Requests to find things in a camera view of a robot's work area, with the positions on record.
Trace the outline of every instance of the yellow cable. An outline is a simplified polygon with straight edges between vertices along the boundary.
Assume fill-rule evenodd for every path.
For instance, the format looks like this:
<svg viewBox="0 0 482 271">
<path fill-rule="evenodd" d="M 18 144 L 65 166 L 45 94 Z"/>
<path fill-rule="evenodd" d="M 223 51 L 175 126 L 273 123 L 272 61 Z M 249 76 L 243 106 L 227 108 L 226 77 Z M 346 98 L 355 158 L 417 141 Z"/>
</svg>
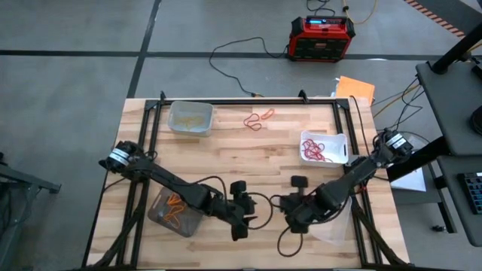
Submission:
<svg viewBox="0 0 482 271">
<path fill-rule="evenodd" d="M 473 50 L 479 48 L 480 46 L 482 46 L 482 43 L 479 43 L 479 44 L 474 45 L 472 48 L 468 49 L 468 52 L 470 53 L 470 52 L 472 52 Z"/>
<path fill-rule="evenodd" d="M 377 9 L 377 5 L 378 5 L 378 0 L 375 0 L 374 8 L 371 10 L 370 15 L 368 15 L 368 17 L 367 17 L 365 20 L 362 20 L 361 22 L 356 22 L 356 21 L 354 21 L 354 20 L 349 16 L 348 10 L 346 10 L 345 13 L 346 13 L 346 16 L 353 22 L 353 24 L 362 24 L 362 23 L 365 23 L 366 21 L 368 21 L 368 19 L 370 19 L 371 15 L 373 15 L 373 14 L 375 13 L 375 10 Z M 346 0 L 343 0 L 343 6 L 344 6 L 344 7 L 347 7 L 347 6 L 348 6 L 348 5 L 346 4 Z"/>
<path fill-rule="evenodd" d="M 374 118 L 377 117 L 380 113 L 382 113 L 383 110 L 387 109 L 390 105 L 393 105 L 394 102 L 397 102 L 399 99 L 401 99 L 402 97 L 405 97 L 408 93 L 415 90 L 419 85 L 420 84 L 416 84 L 415 86 L 408 88 L 407 91 L 405 92 L 405 94 L 402 94 L 400 97 L 398 97 L 397 99 L 394 99 L 393 101 L 391 101 L 387 105 L 385 105 L 382 109 L 380 109 L 380 111 L 378 111 L 378 113 L 376 113 L 374 115 Z"/>
</svg>

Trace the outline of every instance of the wooden tabletop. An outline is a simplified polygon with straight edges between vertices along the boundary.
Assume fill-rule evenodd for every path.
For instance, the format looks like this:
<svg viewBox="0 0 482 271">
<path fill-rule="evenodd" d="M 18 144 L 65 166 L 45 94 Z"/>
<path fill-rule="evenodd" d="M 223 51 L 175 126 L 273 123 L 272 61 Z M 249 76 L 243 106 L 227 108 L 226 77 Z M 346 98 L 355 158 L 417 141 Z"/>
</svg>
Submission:
<svg viewBox="0 0 482 271">
<path fill-rule="evenodd" d="M 144 99 L 126 101 L 116 142 L 137 142 L 144 104 Z M 371 111 L 366 100 L 360 99 L 358 104 L 365 135 L 371 144 L 371 139 L 376 134 Z M 262 129 L 259 131 L 255 132 L 243 125 L 243 120 L 251 113 L 261 115 L 270 108 L 275 109 L 275 114 L 261 123 Z M 350 101 L 350 108 L 358 148 L 361 154 L 366 154 L 361 125 L 353 101 Z M 248 191 L 270 196 L 295 192 L 296 189 L 290 186 L 290 177 L 293 175 L 308 177 L 310 188 L 314 188 L 343 174 L 342 168 L 301 166 L 299 161 L 301 131 L 336 134 L 331 105 L 217 105 L 212 134 L 208 138 L 172 133 L 166 124 L 168 113 L 169 106 L 163 107 L 157 135 L 156 162 L 186 181 L 218 175 L 224 179 L 227 186 L 233 181 L 245 180 Z M 343 111 L 340 113 L 343 131 L 348 137 L 345 116 Z M 151 123 L 152 117 L 148 125 L 145 149 L 150 140 Z M 380 170 L 377 175 L 386 176 L 386 173 Z M 119 175 L 109 174 L 106 185 L 119 178 Z M 206 183 L 221 189 L 216 180 Z M 158 183 L 151 181 L 148 208 L 161 188 Z M 98 261 L 121 231 L 128 190 L 129 181 L 123 181 L 104 193 L 88 264 Z M 372 179 L 368 185 L 368 192 L 377 229 L 395 253 L 408 261 L 389 182 Z M 264 199 L 254 196 L 254 200 L 258 202 L 258 219 L 251 223 L 253 227 L 264 223 L 269 215 L 269 206 Z M 138 268 L 296 269 L 360 266 L 351 216 L 345 241 L 341 246 L 320 241 L 308 233 L 304 236 L 304 245 L 300 253 L 291 258 L 280 256 L 276 250 L 279 234 L 286 227 L 283 215 L 275 212 L 273 220 L 265 228 L 251 230 L 247 239 L 233 242 L 230 225 L 217 218 L 205 217 L 195 235 L 184 238 L 152 222 L 146 216 Z M 364 238 L 371 259 L 371 247 L 366 231 Z M 133 234 L 128 242 L 126 261 L 130 258 L 132 240 Z M 286 254 L 293 252 L 299 241 L 299 235 L 286 234 L 281 242 L 282 251 Z"/>
</svg>

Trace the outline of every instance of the portable power station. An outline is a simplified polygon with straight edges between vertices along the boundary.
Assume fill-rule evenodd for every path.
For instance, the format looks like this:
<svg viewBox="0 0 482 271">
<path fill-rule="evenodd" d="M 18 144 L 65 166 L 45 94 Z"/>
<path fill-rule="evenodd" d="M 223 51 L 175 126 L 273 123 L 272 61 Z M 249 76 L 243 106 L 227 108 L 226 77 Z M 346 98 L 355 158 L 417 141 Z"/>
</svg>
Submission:
<svg viewBox="0 0 482 271">
<path fill-rule="evenodd" d="M 353 37 L 353 22 L 347 17 L 298 17 L 291 22 L 288 58 L 337 62 L 345 56 Z"/>
</svg>

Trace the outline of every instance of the orange striped tape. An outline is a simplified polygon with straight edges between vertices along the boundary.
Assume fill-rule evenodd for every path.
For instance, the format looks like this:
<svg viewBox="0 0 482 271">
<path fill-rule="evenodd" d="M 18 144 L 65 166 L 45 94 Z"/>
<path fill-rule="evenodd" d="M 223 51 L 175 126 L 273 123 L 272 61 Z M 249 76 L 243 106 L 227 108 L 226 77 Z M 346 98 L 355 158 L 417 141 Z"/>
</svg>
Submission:
<svg viewBox="0 0 482 271">
<path fill-rule="evenodd" d="M 456 27 L 449 24 L 446 20 L 437 16 L 437 14 L 432 13 L 427 8 L 424 8 L 421 4 L 419 4 L 415 0 L 404 0 L 409 5 L 411 5 L 416 10 L 420 11 L 423 15 L 427 16 L 430 20 L 436 22 L 439 26 L 442 26 L 446 30 L 450 31 L 452 34 L 456 35 L 459 38 L 464 38 L 465 33 L 463 31 L 458 30 Z"/>
</svg>

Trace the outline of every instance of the concrete floor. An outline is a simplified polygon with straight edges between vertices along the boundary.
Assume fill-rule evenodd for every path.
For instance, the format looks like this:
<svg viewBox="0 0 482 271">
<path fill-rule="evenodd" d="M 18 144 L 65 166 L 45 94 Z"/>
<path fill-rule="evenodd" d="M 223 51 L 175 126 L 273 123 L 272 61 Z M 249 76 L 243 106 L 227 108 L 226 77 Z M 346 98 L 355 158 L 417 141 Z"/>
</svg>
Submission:
<svg viewBox="0 0 482 271">
<path fill-rule="evenodd" d="M 365 2 L 351 2 L 357 20 L 371 9 Z M 0 0 L 0 50 L 138 51 L 153 3 Z M 340 14 L 339 1 L 327 7 Z M 229 41 L 262 36 L 268 50 L 280 52 L 288 42 L 289 22 L 307 14 L 304 1 L 163 0 L 149 50 L 210 52 Z M 350 54 L 393 55 L 400 60 L 214 62 L 239 76 L 246 89 L 265 96 L 295 96 L 301 89 L 310 96 L 329 96 L 334 79 L 345 75 L 374 84 L 380 100 L 413 80 L 423 55 L 442 54 L 458 41 L 402 0 L 380 1 L 375 15 L 356 32 Z M 261 52 L 262 47 L 252 41 L 226 51 Z M 420 60 L 403 60 L 404 55 Z M 63 184 L 56 196 L 38 195 L 16 265 L 35 270 L 81 265 L 105 175 L 97 160 L 114 142 L 135 64 L 136 58 L 129 57 L 0 56 L 0 150 L 12 167 Z M 212 70 L 205 57 L 147 58 L 135 97 L 158 97 L 161 90 L 169 97 L 245 96 L 236 82 Z M 440 130 L 426 97 L 416 104 L 424 109 L 400 129 L 436 139 Z M 397 103 L 377 117 L 377 128 L 392 125 L 401 108 Z M 482 264 L 482 258 L 471 257 L 482 249 L 468 244 L 460 226 L 453 235 L 429 230 L 441 222 L 436 205 L 399 206 L 398 213 L 416 265 L 476 270 Z"/>
</svg>

